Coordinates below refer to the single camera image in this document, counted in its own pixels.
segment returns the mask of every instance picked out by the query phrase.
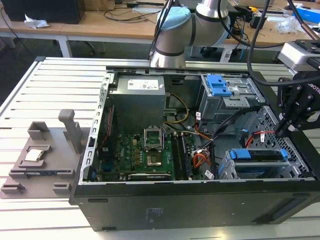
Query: floor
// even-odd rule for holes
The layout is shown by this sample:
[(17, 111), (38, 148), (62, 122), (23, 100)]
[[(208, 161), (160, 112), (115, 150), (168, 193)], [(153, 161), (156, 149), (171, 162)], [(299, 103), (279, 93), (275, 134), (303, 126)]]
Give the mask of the floor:
[[(33, 60), (37, 56), (60, 57), (59, 45), (55, 45), (52, 40), (42, 39), (21, 39), (31, 54), (25, 49), (21, 41), (15, 39), (16, 48), (5, 47), (0, 51), (0, 104), (4, 102), (18, 81), (25, 74)], [(106, 42), (106, 52), (103, 53), (101, 42), (92, 42), (96, 55), (90, 56), (90, 49), (81, 41), (73, 41), (71, 49), (75, 58), (111, 58), (111, 59), (147, 59), (149, 48), (145, 44), (137, 43), (115, 43)], [(200, 53), (196, 57), (190, 57), (191, 48), (187, 47), (185, 56), (187, 61), (211, 61), (220, 60), (222, 49), (218, 49), (209, 57), (203, 58)], [(272, 64), (272, 51), (257, 51), (253, 53), (253, 63)], [(244, 63), (246, 54), (240, 60), (240, 52), (230, 58), (231, 62)]]

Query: white label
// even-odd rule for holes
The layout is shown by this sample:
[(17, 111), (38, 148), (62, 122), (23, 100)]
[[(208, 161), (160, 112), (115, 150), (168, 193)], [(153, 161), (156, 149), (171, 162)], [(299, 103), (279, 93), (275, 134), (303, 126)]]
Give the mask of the white label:
[(130, 79), (128, 90), (159, 90), (158, 80), (154, 79)]
[(26, 172), (26, 175), (41, 175), (40, 172)]
[(201, 112), (196, 112), (195, 113), (195, 117), (196, 117), (196, 119), (198, 120), (198, 121), (200, 121), (201, 120)]
[(265, 142), (265, 135), (266, 135), (266, 134), (265, 134), (264, 132), (260, 134), (260, 141), (261, 141), (262, 143)]
[(230, 91), (239, 91), (239, 89), (236, 86), (230, 86), (229, 90)]
[(210, 180), (214, 179), (214, 175), (209, 170), (206, 170), (204, 175), (206, 175)]

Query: green motherboard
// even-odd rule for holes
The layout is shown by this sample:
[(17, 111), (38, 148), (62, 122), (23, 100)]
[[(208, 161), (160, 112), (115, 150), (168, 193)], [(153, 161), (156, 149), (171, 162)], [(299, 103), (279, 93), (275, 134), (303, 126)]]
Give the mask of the green motherboard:
[[(168, 180), (175, 180), (175, 165), (172, 151), (172, 135), (165, 134), (162, 137), (163, 147), (161, 151), (150, 149), (145, 151), (145, 135), (119, 134), (117, 136), (114, 157), (100, 159), (98, 177), (102, 181), (125, 181), (129, 174), (164, 174)], [(188, 161), (191, 162), (192, 151), (195, 149), (192, 135), (184, 136), (185, 147), (188, 153)], [(147, 144), (159, 144), (159, 133), (150, 134)]]

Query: slotted aluminum table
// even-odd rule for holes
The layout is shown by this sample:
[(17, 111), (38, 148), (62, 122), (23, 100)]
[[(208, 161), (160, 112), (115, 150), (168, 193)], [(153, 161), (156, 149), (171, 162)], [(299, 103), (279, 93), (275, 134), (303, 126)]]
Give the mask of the slotted aluminum table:
[[(106, 66), (130, 64), (147, 66), (148, 62), (52, 57), (35, 61), (0, 108), (0, 186), (27, 142), (32, 121), (63, 127), (58, 114), (67, 108), (74, 109), (75, 121), (81, 127), (90, 127)], [(188, 62), (187, 66), (233, 70), (247, 67), (244, 63), (217, 62)], [(268, 81), (292, 76), (283, 65), (254, 64), (253, 68)], [(320, 130), (306, 134), (319, 149)], [(69, 205), (68, 199), (0, 199), (0, 239), (309, 240), (320, 239), (319, 226), (320, 203), (316, 203), (279, 225), (94, 232), (80, 209)]]

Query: desk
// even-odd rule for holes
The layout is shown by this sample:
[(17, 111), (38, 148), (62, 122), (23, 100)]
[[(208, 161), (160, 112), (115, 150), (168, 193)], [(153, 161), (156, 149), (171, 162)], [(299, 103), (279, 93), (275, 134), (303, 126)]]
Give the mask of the desk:
[[(297, 2), (303, 3), (307, 7), (320, 8), (320, 4), (314, 2)], [(275, 7), (284, 8), (287, 5), (285, 0), (275, 0)], [(115, 14), (127, 12), (128, 9), (117, 9)], [(132, 18), (140, 14), (130, 12), (115, 18)], [(151, 21), (156, 21), (156, 15), (147, 17)], [(64, 57), (72, 57), (72, 52), (68, 41), (92, 41), (92, 42), (117, 42), (117, 43), (139, 43), (150, 44), (154, 38), (155, 24), (150, 21), (139, 23), (123, 23), (106, 19), (102, 12), (87, 11), (79, 24), (63, 24), (49, 23), (50, 27), (33, 29), (27, 27), (23, 22), (11, 22), (6, 17), (14, 32), (20, 38), (33, 39), (52, 39), (57, 40), (60, 44), (62, 55)], [(296, 39), (309, 39), (306, 33), (299, 32), (298, 34), (287, 33), (279, 34), (275, 31), (275, 22), (266, 21), (263, 29), (257, 38), (257, 45), (269, 45)], [(250, 39), (253, 38), (254, 29), (251, 29), (249, 24), (245, 25), (244, 32)], [(10, 31), (4, 20), (0, 17), (0, 36), (13, 38), (15, 35)], [(233, 38), (226, 39), (223, 44), (218, 47), (224, 48), (220, 62), (228, 62), (231, 51), (236, 47), (238, 42)], [(266, 50), (278, 51), (281, 47), (267, 48)]]
[[(35, 61), (0, 107), (0, 186), (27, 142), (32, 121), (45, 121), (49, 128), (64, 127), (58, 114), (70, 108), (81, 127), (91, 127), (106, 66), (130, 62), (142, 67), (149, 64), (147, 60), (58, 57)], [(199, 64), (213, 70), (247, 69), (245, 63), (186, 62), (187, 67)], [(281, 64), (252, 67), (268, 81), (292, 77)], [(306, 134), (319, 148), (320, 130)], [(277, 225), (94, 232), (79, 207), (69, 205), (68, 199), (0, 199), (0, 219), (2, 240), (316, 240), (320, 236), (320, 203)]]

